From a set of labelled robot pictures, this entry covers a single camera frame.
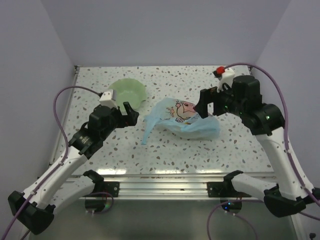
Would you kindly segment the light blue plastic bag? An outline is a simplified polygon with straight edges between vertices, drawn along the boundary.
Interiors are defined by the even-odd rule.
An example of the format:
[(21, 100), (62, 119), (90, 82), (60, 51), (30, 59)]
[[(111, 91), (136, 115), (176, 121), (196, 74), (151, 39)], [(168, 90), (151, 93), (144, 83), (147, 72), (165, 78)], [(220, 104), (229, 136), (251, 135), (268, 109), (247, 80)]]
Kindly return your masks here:
[(220, 135), (220, 124), (214, 116), (201, 118), (194, 103), (170, 97), (159, 101), (144, 122), (142, 145), (147, 144), (154, 127), (165, 128), (182, 139), (212, 140)]

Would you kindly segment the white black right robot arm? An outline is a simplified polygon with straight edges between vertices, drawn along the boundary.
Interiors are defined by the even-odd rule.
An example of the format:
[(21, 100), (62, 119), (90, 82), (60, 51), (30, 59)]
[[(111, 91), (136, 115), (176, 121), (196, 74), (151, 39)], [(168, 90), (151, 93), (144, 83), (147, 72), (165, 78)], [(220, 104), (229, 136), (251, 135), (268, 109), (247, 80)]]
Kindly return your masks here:
[(277, 182), (267, 182), (235, 170), (224, 176), (219, 187), (208, 184), (221, 198), (251, 196), (263, 201), (266, 208), (278, 218), (295, 215), (308, 204), (320, 198), (304, 174), (293, 150), (290, 149), (285, 119), (274, 104), (263, 102), (260, 82), (251, 75), (235, 77), (222, 83), (222, 89), (202, 89), (195, 111), (201, 118), (208, 117), (208, 104), (213, 105), (213, 115), (225, 113), (240, 117), (262, 146), (273, 168)]

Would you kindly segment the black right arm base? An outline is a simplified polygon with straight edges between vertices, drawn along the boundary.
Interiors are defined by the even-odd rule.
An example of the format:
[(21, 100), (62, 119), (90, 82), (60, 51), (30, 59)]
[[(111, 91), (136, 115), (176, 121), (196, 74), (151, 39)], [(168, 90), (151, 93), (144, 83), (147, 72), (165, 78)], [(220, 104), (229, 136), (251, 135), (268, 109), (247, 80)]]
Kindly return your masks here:
[(247, 195), (244, 192), (235, 190), (232, 179), (237, 175), (243, 174), (243, 171), (235, 170), (223, 177), (223, 181), (209, 181), (206, 183), (207, 195), (209, 198), (243, 198)]

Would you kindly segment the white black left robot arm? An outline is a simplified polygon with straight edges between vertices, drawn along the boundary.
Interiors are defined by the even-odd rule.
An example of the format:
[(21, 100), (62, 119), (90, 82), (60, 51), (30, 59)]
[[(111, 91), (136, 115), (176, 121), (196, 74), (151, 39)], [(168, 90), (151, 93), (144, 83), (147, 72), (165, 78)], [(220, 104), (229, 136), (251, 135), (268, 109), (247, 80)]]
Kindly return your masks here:
[(34, 235), (49, 227), (54, 220), (56, 207), (50, 204), (50, 200), (63, 183), (102, 148), (115, 129), (137, 124), (139, 113), (128, 102), (124, 102), (123, 106), (126, 114), (122, 114), (119, 107), (95, 107), (88, 121), (67, 142), (63, 155), (24, 191), (14, 190), (8, 196), (14, 220), (18, 220)]

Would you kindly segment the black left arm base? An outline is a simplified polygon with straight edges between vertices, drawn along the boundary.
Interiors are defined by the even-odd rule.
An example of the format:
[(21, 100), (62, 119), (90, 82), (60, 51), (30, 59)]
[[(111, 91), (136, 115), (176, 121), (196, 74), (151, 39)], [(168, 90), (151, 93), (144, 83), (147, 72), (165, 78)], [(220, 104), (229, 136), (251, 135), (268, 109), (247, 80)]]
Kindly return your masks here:
[(120, 183), (118, 181), (105, 181), (105, 179), (94, 170), (88, 170), (83, 173), (94, 183), (92, 193), (105, 192), (111, 194), (114, 198), (119, 196)]

